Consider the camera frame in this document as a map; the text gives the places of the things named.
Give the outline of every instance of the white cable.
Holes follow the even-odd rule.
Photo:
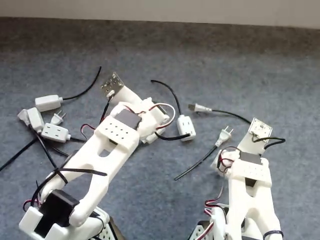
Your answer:
[[[158,129],[163,129],[163,128],[169,126],[169,125],[174,121],[174,119],[175,119],[175,117],[176,117],[176,110],[175,110],[175,108],[174,108],[172,105],[170,105],[170,104],[168,104],[168,103],[160,102],[160,103],[156,103],[155,105],[153,105],[152,107],[150,107],[150,108],[149,108],[149,111],[151,111],[152,109],[154,109],[154,108],[157,107],[157,106],[167,106],[167,107],[170,107],[170,108],[172,109],[172,111],[173,111],[173,116],[172,116],[172,118],[171,118],[167,123],[158,126],[158,127],[156,128],[156,129],[158,130]]]
[[[204,208],[204,213],[207,214],[209,217],[211,217],[211,215],[212,215],[212,211],[211,211],[211,209],[208,208],[208,207],[205,207],[205,208]]]
[[[203,233],[201,233],[201,235],[200,236],[198,236],[195,240],[201,240],[201,239],[203,239],[209,232],[210,232],[210,230],[212,229],[212,227],[214,226],[214,222],[211,222],[209,225],[208,225],[208,227],[204,230],[204,232]]]

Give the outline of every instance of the electrical outlet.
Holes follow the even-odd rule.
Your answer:
[[[189,116],[180,115],[176,121],[180,135],[190,134],[190,136],[182,138],[181,141],[189,141],[196,137],[196,130]]]
[[[254,118],[248,132],[258,139],[267,138],[271,136],[272,127],[258,120],[257,118]]]
[[[68,129],[51,123],[46,123],[44,125],[41,136],[45,139],[50,139],[60,143],[65,143],[71,138]]]
[[[32,128],[37,133],[41,133],[45,124],[44,124],[44,120],[43,120],[39,110],[36,107],[30,108],[27,110],[27,115],[29,117],[29,121],[30,121]]]

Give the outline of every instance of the two-prong plug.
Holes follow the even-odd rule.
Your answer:
[[[220,147],[221,144],[224,142],[228,141],[231,138],[231,133],[234,131],[232,128],[230,131],[228,131],[229,126],[226,126],[225,129],[222,129],[220,134],[219,134],[219,139],[215,142],[214,145],[217,147]]]
[[[64,121],[64,117],[67,115],[66,113],[63,113],[62,115],[60,115],[61,113],[62,113],[62,110],[53,114],[53,117],[51,118],[50,123],[56,126],[60,125]]]

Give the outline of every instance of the white plastic bracket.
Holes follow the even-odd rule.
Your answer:
[[[271,194],[271,174],[269,162],[261,158],[262,165],[234,159],[227,171],[229,182],[229,211],[227,232],[229,240],[241,240],[241,224],[248,217],[255,221],[262,234],[280,230],[280,222],[274,210]],[[246,186],[246,178],[256,180],[253,187]],[[280,234],[270,235],[269,240],[282,240]]]
[[[138,143],[139,134],[136,130],[109,115],[97,127],[93,136],[65,165],[65,168],[93,169],[107,174],[107,176],[92,176],[87,194],[80,200],[69,218],[72,226],[79,227],[86,221],[107,193],[109,183],[137,148]],[[99,156],[103,150],[110,154],[105,157]],[[82,174],[63,172],[69,182]],[[43,188],[42,201],[46,199],[51,190],[62,189],[64,185],[63,180],[55,176]]]
[[[272,130],[273,129],[271,126],[265,124],[257,118],[253,118],[248,132],[237,147],[243,152],[262,155],[265,152],[264,146],[268,140],[253,142],[252,138],[253,136],[259,139],[270,137]]]
[[[31,206],[20,221],[19,228],[35,240],[88,240],[97,235],[101,230],[102,232],[99,235],[100,237],[108,236],[107,240],[115,240],[112,231],[108,231],[108,228],[110,228],[108,225],[110,220],[109,215],[99,207],[96,207],[94,211],[99,215],[98,217],[103,221],[103,224],[101,220],[95,217],[88,217],[85,223],[80,227],[74,227],[71,225],[68,227],[61,227],[55,223],[45,238],[43,238],[35,232],[43,214],[35,207]]]

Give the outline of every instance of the electrical cord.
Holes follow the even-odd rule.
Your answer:
[[[9,165],[11,165],[22,153],[24,153],[28,148],[30,148],[34,143],[36,143],[38,141],[38,138],[35,137],[34,139],[32,139],[27,145],[25,145],[20,151],[18,151],[14,156],[12,156],[5,164],[3,164],[0,167],[0,172],[5,169],[6,167],[8,167]],[[53,151],[57,152],[60,155],[66,156],[68,157],[69,154],[52,146],[48,141],[45,141],[45,143],[49,146],[50,149],[52,149]]]
[[[71,100],[71,99],[75,99],[75,98],[78,98],[84,94],[86,94],[92,87],[93,85],[96,83],[96,81],[98,80],[99,78],[99,75],[100,75],[100,72],[101,72],[101,69],[102,67],[100,66],[99,67],[99,70],[93,80],[93,82],[90,84],[90,86],[85,89],[83,92],[75,95],[75,96],[71,96],[71,97],[63,97],[64,100]],[[35,142],[37,142],[38,138],[34,138],[33,140],[31,140],[27,145],[25,145],[20,151],[18,151],[14,156],[12,156],[5,164],[3,164],[1,167],[0,167],[0,172],[5,169],[7,166],[9,166],[10,164],[12,164],[22,153],[24,153],[28,148],[30,148]],[[56,151],[57,153],[60,153],[62,155],[65,155],[67,156],[67,153],[65,152],[62,152],[61,150],[55,148],[55,147],[52,147],[52,149],[54,151]]]
[[[85,140],[88,140],[87,136],[84,134],[84,128],[85,128],[85,127],[91,128],[92,130],[96,130],[96,128],[93,127],[93,126],[91,126],[91,125],[89,125],[89,124],[87,124],[87,123],[83,124],[83,125],[80,127],[80,133],[84,136]]]
[[[272,142],[272,143],[269,143],[269,144],[265,145],[264,146],[264,150],[266,150],[267,148],[270,148],[273,145],[283,144],[283,143],[286,142],[285,138],[275,137],[275,136],[261,137],[261,138],[258,138],[256,140],[254,140],[254,137],[255,136],[253,135],[252,139],[251,139],[253,143],[261,142],[261,141],[264,141],[264,140],[278,140],[278,141],[275,141],[275,142]]]
[[[174,99],[175,99],[175,102],[176,102],[176,106],[177,106],[177,108],[178,108],[179,115],[182,115],[180,102],[179,102],[179,100],[178,100],[178,97],[177,97],[175,91],[174,91],[168,84],[166,84],[166,83],[164,83],[164,82],[162,82],[162,81],[158,81],[158,80],[150,80],[150,81],[151,81],[152,83],[161,84],[161,85],[167,87],[167,88],[171,91],[171,93],[172,93],[172,95],[173,95],[173,97],[174,97]]]
[[[111,99],[112,99],[112,97],[109,97],[109,98],[108,98],[108,102],[106,103],[106,105],[105,105],[105,107],[104,107],[104,109],[103,109],[103,113],[102,113],[102,115],[101,115],[99,124],[101,124],[102,121],[105,119],[105,115],[106,115],[106,112],[107,112],[108,107],[109,107],[109,105],[110,105]]]
[[[87,174],[95,174],[95,175],[99,175],[99,176],[107,176],[107,174],[105,172],[101,172],[101,171],[96,171],[96,170],[92,170],[92,169],[79,169],[79,168],[64,168],[64,166],[69,162],[69,160],[72,158],[72,156],[75,154],[72,153],[68,156],[68,158],[64,161],[64,163],[59,167],[59,168],[55,168],[54,171],[37,187],[37,189],[35,190],[35,192],[33,193],[33,196],[31,198],[31,202],[30,205],[31,207],[33,207],[35,205],[35,201],[37,199],[38,194],[40,193],[41,189],[50,181],[52,180],[56,175],[61,174],[61,171],[67,171],[67,172],[80,172],[80,173],[87,173]]]
[[[213,146],[213,148],[210,149],[210,151],[204,155],[204,157],[202,157],[199,161],[197,161],[195,164],[193,164],[191,167],[189,167],[186,171],[184,171],[183,173],[181,173],[180,175],[176,176],[174,178],[175,181],[183,178],[185,175],[187,175],[188,173],[190,173],[193,169],[195,169],[196,167],[198,167],[200,164],[202,164],[208,157],[210,157],[210,155],[217,149],[218,147],[216,145]]]
[[[40,135],[38,135],[38,133],[32,128],[31,125],[29,125],[28,127],[32,130],[32,132],[34,133],[34,135],[37,137],[38,141],[39,141],[40,144],[41,144],[42,149],[44,150],[45,155],[48,157],[48,159],[49,159],[50,163],[52,164],[52,166],[53,166],[55,169],[57,169],[58,166],[56,165],[56,163],[55,163],[55,161],[53,160],[51,154],[49,153],[49,151],[48,151],[48,149],[47,149],[47,147],[46,147],[46,145],[45,145],[42,137],[41,137]],[[65,184],[68,183],[68,180],[65,178],[65,176],[64,176],[61,172],[57,172],[57,174],[62,178],[62,180],[65,182]]]
[[[100,75],[100,72],[101,72],[101,69],[102,67],[100,66],[99,67],[99,70],[93,80],[93,82],[90,84],[90,86],[88,86],[83,92],[80,92],[79,94],[75,95],[75,96],[70,96],[70,97],[63,97],[63,100],[71,100],[71,99],[76,99],[76,98],[79,98],[81,97],[82,95],[86,94],[93,86],[94,84],[96,83],[96,81],[98,80],[99,78],[99,75]]]
[[[206,106],[202,106],[200,104],[189,104],[188,105],[188,108],[191,110],[191,111],[194,111],[194,112],[206,112],[206,113],[209,113],[209,112],[216,112],[216,113],[221,113],[221,114],[228,114],[228,115],[231,115],[231,116],[234,116],[238,119],[241,119],[242,121],[244,121],[245,123],[247,124],[251,124],[251,121],[249,121],[248,119],[246,119],[245,117],[243,116],[240,116],[236,113],[233,113],[233,112],[230,112],[230,111],[223,111],[223,110],[218,110],[218,109],[212,109],[212,108],[209,108],[209,107],[206,107]]]
[[[5,169],[7,166],[12,164],[24,151],[30,148],[34,143],[37,142],[37,138],[31,140],[27,145],[25,145],[20,151],[18,151],[14,156],[12,156],[5,164],[0,167],[0,172]]]
[[[63,155],[63,156],[66,156],[66,157],[69,157],[70,154],[60,150],[59,148],[56,148],[54,146],[49,146],[53,151],[57,152],[58,154],[60,155]]]
[[[101,240],[101,239],[99,238],[99,235],[100,235],[100,234],[102,233],[102,231],[104,230],[104,228],[105,228],[105,223],[104,223],[104,221],[103,221],[100,217],[98,217],[98,216],[96,216],[95,219],[99,219],[99,220],[101,221],[101,223],[102,223],[102,228],[101,228],[101,231],[100,231],[97,235],[93,236],[92,238],[94,238],[94,239],[96,239],[96,240]]]
[[[195,169],[200,164],[202,164],[204,160],[206,160],[208,157],[210,157],[210,155],[218,147],[220,147],[223,143],[228,141],[232,137],[231,133],[234,131],[233,129],[228,131],[228,128],[229,128],[229,126],[227,126],[225,129],[221,129],[221,132],[219,133],[219,137],[218,137],[217,141],[215,142],[214,146],[210,149],[210,151],[203,158],[201,158],[199,161],[197,161],[195,164],[193,164],[191,167],[189,167],[186,171],[181,173],[179,176],[176,176],[174,178],[174,180],[177,181],[177,180],[181,179],[182,177],[184,177],[186,174],[190,173],[193,169]]]
[[[246,122],[247,124],[251,124],[251,121],[249,121],[249,120],[246,119],[245,117],[240,116],[240,115],[235,114],[235,113],[230,112],[230,111],[223,111],[223,110],[212,109],[211,112],[222,113],[222,114],[229,114],[229,115],[231,115],[231,116],[237,117],[238,119],[241,119],[242,121]]]
[[[159,135],[157,132],[155,132],[154,134],[155,134],[159,139],[165,140],[165,141],[174,141],[174,140],[180,140],[180,139],[184,139],[184,138],[190,137],[190,133],[183,134],[183,135],[180,135],[180,136],[172,136],[172,137],[161,136],[161,135]]]
[[[266,237],[271,235],[271,234],[281,234],[282,238],[284,237],[284,232],[281,230],[271,230],[271,231],[267,231],[264,235],[263,235],[263,240],[266,240]]]
[[[210,224],[206,227],[206,229],[203,231],[203,233],[201,233],[195,240],[201,240],[201,239],[205,238],[205,236],[210,232],[210,230],[212,229],[214,224],[215,224],[214,221],[210,222]]]
[[[170,107],[170,108],[172,109],[172,111],[173,111],[173,115],[172,115],[171,119],[170,119],[167,123],[158,126],[158,127],[156,128],[156,130],[158,130],[158,129],[163,129],[163,128],[165,128],[165,127],[168,127],[170,124],[173,123],[173,121],[174,121],[174,119],[175,119],[175,117],[176,117],[176,110],[175,110],[175,108],[174,108],[172,105],[168,104],[168,103],[163,103],[163,102],[156,103],[155,105],[153,105],[152,107],[149,108],[149,111],[151,111],[152,109],[154,109],[155,107],[158,107],[158,106],[167,106],[167,107]]]
[[[71,136],[71,137],[70,137],[70,141],[76,142],[76,143],[85,143],[87,140],[86,140],[86,139],[80,139],[80,138]]]

